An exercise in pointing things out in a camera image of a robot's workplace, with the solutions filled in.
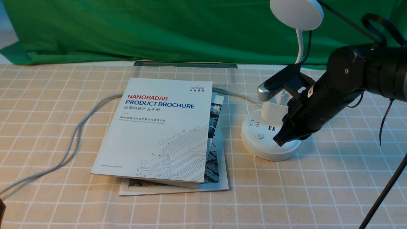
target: cable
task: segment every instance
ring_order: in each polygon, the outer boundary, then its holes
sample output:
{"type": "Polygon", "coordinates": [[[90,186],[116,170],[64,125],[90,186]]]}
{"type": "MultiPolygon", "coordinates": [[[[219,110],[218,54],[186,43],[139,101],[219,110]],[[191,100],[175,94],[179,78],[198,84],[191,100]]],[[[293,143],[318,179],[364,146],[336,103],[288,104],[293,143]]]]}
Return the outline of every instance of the cable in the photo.
{"type": "Polygon", "coordinates": [[[362,99],[363,99],[363,93],[360,95],[360,99],[359,99],[359,101],[358,101],[355,105],[353,105],[353,106],[348,106],[348,107],[349,107],[349,108],[355,108],[355,107],[359,106],[360,102],[362,102],[362,99]]]}
{"type": "Polygon", "coordinates": [[[325,7],[327,10],[329,10],[332,14],[336,15],[337,17],[339,17],[340,19],[342,19],[343,21],[345,21],[346,23],[348,23],[350,26],[352,26],[354,29],[356,29],[357,31],[361,32],[363,35],[365,35],[366,37],[368,37],[369,39],[371,39],[372,41],[376,42],[376,43],[380,43],[380,41],[375,38],[372,34],[366,32],[365,30],[363,30],[361,27],[357,26],[355,23],[351,22],[349,19],[347,19],[346,17],[342,16],[340,13],[338,13],[337,11],[335,11],[334,9],[332,9],[330,6],[328,6],[326,3],[324,3],[321,0],[318,0],[318,2],[325,7]]]}
{"type": "Polygon", "coordinates": [[[304,53],[304,41],[302,38],[302,30],[295,29],[295,32],[297,33],[297,40],[298,40],[298,55],[297,55],[297,60],[295,61],[295,63],[298,64],[301,62],[302,54],[304,53]]]}
{"type": "MultiPolygon", "coordinates": [[[[253,102],[253,103],[256,103],[256,104],[262,104],[261,102],[255,100],[255,99],[253,99],[253,98],[250,98],[250,97],[248,97],[248,96],[246,96],[246,95],[242,95],[242,94],[239,94],[239,93],[234,93],[234,92],[231,92],[231,91],[222,89],[222,88],[216,88],[216,87],[214,87],[212,90],[213,90],[214,92],[219,92],[219,93],[222,93],[222,94],[225,94],[225,95],[231,95],[231,96],[235,96],[235,97],[244,98],[244,99],[247,99],[247,100],[249,100],[249,101],[251,101],[251,102],[253,102]]],[[[100,108],[102,108],[102,107],[105,105],[106,102],[108,102],[108,101],[111,100],[111,99],[120,98],[120,97],[122,97],[122,96],[123,96],[123,94],[110,95],[110,96],[108,96],[108,97],[106,97],[106,98],[100,100],[100,101],[96,104],[96,106],[94,106],[94,107],[92,108],[92,110],[86,115],[86,117],[85,117],[82,121],[80,121],[80,122],[78,123],[78,125],[76,126],[76,128],[75,128],[75,130],[74,130],[74,132],[73,132],[73,134],[72,134],[72,136],[71,136],[71,140],[70,140],[70,142],[69,142],[68,148],[67,148],[67,150],[65,151],[65,154],[64,154],[63,158],[61,159],[61,161],[60,161],[56,166],[54,166],[54,167],[52,167],[52,168],[49,168],[49,169],[46,169],[46,170],[44,170],[44,171],[42,171],[42,172],[39,172],[39,173],[30,175],[30,176],[28,176],[28,177],[25,177],[25,178],[23,178],[23,179],[21,179],[21,180],[19,180],[19,181],[16,181],[16,182],[12,183],[12,184],[9,185],[8,187],[6,187],[6,188],[4,188],[3,190],[1,190],[1,191],[0,191],[0,195],[6,193],[8,190],[14,188],[15,186],[17,186],[17,185],[19,185],[19,184],[21,184],[21,183],[24,183],[24,182],[26,182],[26,181],[35,180],[35,179],[37,179],[37,178],[40,178],[40,177],[42,177],[42,176],[44,176],[44,175],[46,175],[46,174],[48,174],[48,173],[50,173],[50,172],[53,172],[53,171],[55,171],[55,170],[57,170],[57,169],[62,168],[62,167],[65,166],[65,165],[67,165],[67,164],[76,156],[76,154],[78,153],[79,146],[80,146],[81,140],[82,140],[82,128],[83,128],[83,126],[85,125],[85,123],[89,120],[89,118],[90,118],[96,111],[98,111],[100,108]],[[71,147],[72,147],[72,144],[73,144],[73,142],[74,142],[74,140],[75,140],[75,135],[76,135],[76,134],[77,134],[77,144],[76,144],[76,146],[75,146],[75,150],[74,150],[74,152],[72,153],[72,155],[65,161],[65,159],[68,157],[68,154],[69,154],[69,152],[70,152],[70,150],[71,150],[71,147]]]]}
{"type": "Polygon", "coordinates": [[[311,41],[312,41],[312,30],[308,31],[308,47],[305,54],[305,58],[300,62],[303,65],[309,57],[309,53],[311,52],[311,41]]]}
{"type": "Polygon", "coordinates": [[[379,197],[377,198],[376,202],[374,202],[372,208],[366,215],[363,222],[360,224],[359,229],[365,229],[370,220],[372,219],[373,215],[376,213],[377,209],[379,208],[380,204],[386,198],[387,194],[390,192],[394,184],[396,183],[397,179],[400,177],[403,170],[406,168],[407,165],[407,153],[404,156],[404,159],[401,161],[400,165],[398,166],[397,170],[394,172],[393,176],[390,178],[390,181],[387,183],[386,187],[380,193],[379,197]]]}
{"type": "Polygon", "coordinates": [[[380,124],[380,131],[379,131],[379,143],[380,143],[380,146],[381,146],[381,133],[382,133],[382,130],[383,130],[384,121],[386,120],[387,114],[389,113],[390,108],[392,107],[393,101],[394,101],[394,99],[390,99],[389,106],[387,107],[386,113],[384,114],[383,119],[382,119],[382,123],[380,124]]]}
{"type": "Polygon", "coordinates": [[[108,96],[108,97],[106,97],[106,98],[100,100],[100,102],[88,113],[88,115],[87,115],[81,122],[78,123],[77,127],[75,128],[75,130],[74,130],[74,132],[73,132],[73,134],[72,134],[71,141],[69,142],[68,148],[67,148],[67,150],[66,150],[66,152],[65,152],[65,154],[64,154],[64,156],[63,156],[63,158],[62,158],[62,160],[61,160],[56,166],[54,166],[54,167],[52,167],[52,168],[49,168],[49,169],[47,169],[47,170],[44,170],[44,171],[42,171],[42,172],[36,173],[36,174],[34,174],[34,175],[28,176],[28,177],[26,177],[26,178],[23,178],[23,179],[21,179],[21,180],[19,180],[19,181],[16,181],[16,182],[12,183],[11,185],[9,185],[8,187],[6,187],[5,189],[1,190],[1,191],[0,191],[0,195],[4,194],[4,193],[7,192],[8,190],[12,189],[13,187],[15,187],[15,186],[17,186],[17,185],[19,185],[19,184],[21,184],[21,183],[23,183],[23,182],[37,179],[37,178],[39,178],[39,177],[41,177],[41,176],[44,176],[44,175],[46,175],[46,174],[48,174],[48,173],[50,173],[50,172],[53,172],[53,171],[55,171],[55,170],[57,170],[57,169],[59,169],[59,168],[65,166],[66,164],[68,164],[68,163],[75,157],[76,153],[78,152],[78,149],[79,149],[79,146],[80,146],[80,142],[81,142],[81,137],[82,137],[82,128],[83,128],[83,125],[88,121],[88,119],[89,119],[96,111],[98,111],[100,108],[103,107],[103,105],[104,105],[105,102],[107,102],[107,101],[109,101],[109,100],[111,100],[111,99],[115,99],[115,98],[122,97],[122,95],[123,95],[123,94],[110,95],[110,96],[108,96]],[[74,150],[73,154],[71,155],[71,157],[68,158],[67,161],[65,161],[65,159],[68,157],[68,154],[69,154],[69,152],[70,152],[70,150],[71,150],[73,141],[74,141],[74,139],[75,139],[75,134],[76,134],[76,132],[78,132],[77,145],[76,145],[75,150],[74,150]]]}
{"type": "Polygon", "coordinates": [[[234,93],[234,92],[231,92],[231,91],[229,91],[229,90],[222,89],[222,88],[216,88],[216,87],[214,87],[214,88],[212,88],[212,91],[218,92],[218,93],[221,93],[221,94],[225,94],[225,95],[231,95],[231,96],[235,96],[235,97],[240,97],[240,98],[242,98],[242,99],[247,99],[248,101],[251,101],[252,103],[256,103],[256,104],[260,104],[260,105],[263,104],[262,102],[257,101],[257,100],[255,100],[255,99],[253,99],[253,98],[250,98],[250,97],[248,97],[248,96],[246,96],[246,95],[243,95],[243,94],[240,94],[240,93],[234,93]]]}

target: green backdrop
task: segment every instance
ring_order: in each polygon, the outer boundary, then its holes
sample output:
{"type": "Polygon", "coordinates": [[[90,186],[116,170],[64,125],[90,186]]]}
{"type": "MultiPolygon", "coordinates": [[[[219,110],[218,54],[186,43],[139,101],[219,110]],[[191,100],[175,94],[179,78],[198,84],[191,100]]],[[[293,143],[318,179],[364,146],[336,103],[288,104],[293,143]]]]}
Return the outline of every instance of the green backdrop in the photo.
{"type": "MultiPolygon", "coordinates": [[[[407,35],[407,0],[325,0],[361,25],[389,18],[407,35]]],[[[151,59],[166,62],[290,64],[294,29],[269,0],[3,0],[19,42],[0,50],[14,64],[151,59]]],[[[370,42],[325,10],[307,64],[323,68],[340,46],[370,42]]]]}

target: black robotic arm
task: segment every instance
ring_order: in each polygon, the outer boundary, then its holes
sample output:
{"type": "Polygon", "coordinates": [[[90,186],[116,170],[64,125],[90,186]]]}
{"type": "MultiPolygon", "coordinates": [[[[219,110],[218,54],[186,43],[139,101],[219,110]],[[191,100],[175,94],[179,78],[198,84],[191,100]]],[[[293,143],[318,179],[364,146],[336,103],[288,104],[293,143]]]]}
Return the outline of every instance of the black robotic arm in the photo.
{"type": "MultiPolygon", "coordinates": [[[[281,130],[273,138],[279,146],[307,139],[359,96],[362,99],[365,91],[390,101],[380,128],[381,142],[381,129],[393,101],[407,102],[407,41],[392,23],[380,16],[368,13],[362,23],[380,38],[380,42],[336,49],[328,59],[326,72],[316,82],[300,72],[302,61],[288,65],[258,87],[261,101],[270,100],[283,89],[293,96],[287,103],[288,112],[282,120],[281,130]],[[400,46],[388,47],[385,36],[370,21],[381,24],[400,46]]],[[[407,154],[359,229],[366,228],[406,166],[407,154]]]]}

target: beige tablecloth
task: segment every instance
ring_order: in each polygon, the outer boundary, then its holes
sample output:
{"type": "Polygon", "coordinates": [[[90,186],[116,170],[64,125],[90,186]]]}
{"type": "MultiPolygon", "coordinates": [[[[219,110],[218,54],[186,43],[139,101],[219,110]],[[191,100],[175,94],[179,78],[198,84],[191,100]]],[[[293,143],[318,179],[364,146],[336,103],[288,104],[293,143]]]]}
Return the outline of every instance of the beige tablecloth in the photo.
{"type": "MultiPolygon", "coordinates": [[[[76,124],[98,100],[123,92],[131,77],[211,80],[214,86],[256,98],[258,84],[273,74],[220,68],[0,66],[0,189],[56,165],[76,124]]],[[[90,174],[118,101],[89,120],[71,163],[1,196],[7,205],[2,228],[357,228],[407,148],[406,105],[394,104],[379,147],[387,101],[365,95],[359,107],[345,109],[302,142],[293,158],[265,161],[240,141],[244,116],[260,106],[226,97],[221,123],[229,191],[119,197],[119,178],[90,174]]],[[[406,228],[406,197],[403,174],[371,228],[406,228]]]]}

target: white cable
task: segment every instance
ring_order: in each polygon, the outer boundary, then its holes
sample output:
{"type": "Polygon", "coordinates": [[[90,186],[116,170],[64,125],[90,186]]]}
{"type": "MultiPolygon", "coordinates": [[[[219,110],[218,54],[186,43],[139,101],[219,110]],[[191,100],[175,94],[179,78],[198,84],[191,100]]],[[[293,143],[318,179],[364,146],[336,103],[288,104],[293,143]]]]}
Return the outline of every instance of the white cable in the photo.
{"type": "MultiPolygon", "coordinates": [[[[295,63],[298,64],[301,62],[302,56],[304,54],[304,40],[302,38],[302,30],[295,29],[295,32],[297,33],[298,40],[298,55],[295,63]]],[[[292,98],[292,96],[286,93],[285,90],[282,90],[275,96],[275,98],[276,103],[281,105],[282,103],[287,103],[292,98]]]]}
{"type": "MultiPolygon", "coordinates": [[[[221,93],[221,94],[225,94],[225,95],[232,95],[232,96],[244,98],[244,99],[247,99],[247,100],[249,100],[249,101],[251,101],[251,102],[253,102],[253,103],[262,104],[261,102],[255,100],[255,99],[253,99],[253,98],[250,98],[250,97],[248,97],[248,96],[246,96],[246,95],[242,95],[242,94],[239,94],[239,93],[234,93],[234,92],[231,92],[231,91],[222,89],[222,88],[216,88],[216,87],[214,87],[214,88],[213,88],[213,91],[214,91],[214,92],[221,93]]],[[[71,140],[70,140],[70,142],[69,142],[68,148],[67,148],[67,150],[65,151],[65,155],[63,156],[62,160],[61,160],[56,166],[54,166],[54,167],[52,167],[52,168],[49,168],[49,169],[46,169],[46,170],[44,170],[44,171],[42,171],[42,172],[39,172],[39,173],[30,175],[30,176],[28,176],[28,177],[26,177],[26,178],[23,178],[23,179],[21,179],[21,180],[19,180],[19,181],[16,181],[16,182],[12,183],[12,184],[9,185],[8,187],[6,187],[6,188],[4,188],[3,190],[1,190],[1,191],[0,191],[0,195],[4,194],[4,193],[7,192],[8,190],[14,188],[15,186],[17,186],[17,185],[19,185],[19,184],[21,184],[21,183],[23,183],[23,182],[35,180],[35,179],[37,179],[37,178],[40,178],[40,177],[42,177],[42,176],[44,176],[44,175],[46,175],[46,174],[48,174],[48,173],[50,173],[50,172],[53,172],[53,171],[55,171],[55,170],[57,170],[57,169],[59,169],[59,168],[62,168],[62,167],[65,166],[65,165],[67,165],[67,164],[75,157],[75,155],[77,154],[77,152],[78,152],[78,150],[79,150],[79,146],[80,146],[80,144],[81,144],[81,139],[82,139],[82,128],[83,128],[83,125],[85,125],[85,123],[89,120],[89,118],[90,118],[96,111],[98,111],[100,108],[102,108],[102,107],[105,105],[105,103],[106,103],[107,101],[109,101],[109,100],[111,100],[111,99],[120,98],[120,97],[122,97],[122,96],[123,96],[123,94],[110,95],[110,96],[108,96],[108,97],[106,97],[106,98],[100,100],[100,101],[98,102],[98,104],[92,108],[92,110],[88,113],[88,115],[87,115],[81,122],[79,122],[78,125],[76,126],[76,128],[75,128],[75,130],[74,130],[74,132],[73,132],[73,134],[72,134],[72,136],[71,136],[71,140]],[[74,140],[75,140],[75,135],[77,134],[77,132],[78,132],[78,135],[77,135],[77,144],[76,144],[75,150],[74,150],[74,152],[72,153],[72,155],[65,161],[65,159],[68,157],[69,152],[71,151],[71,147],[72,147],[72,144],[73,144],[73,142],[74,142],[74,140]]]]}
{"type": "Polygon", "coordinates": [[[297,33],[297,40],[298,40],[298,55],[297,55],[297,60],[295,61],[295,63],[298,64],[301,62],[302,55],[304,53],[304,41],[302,38],[302,30],[295,29],[295,32],[297,33]]]}

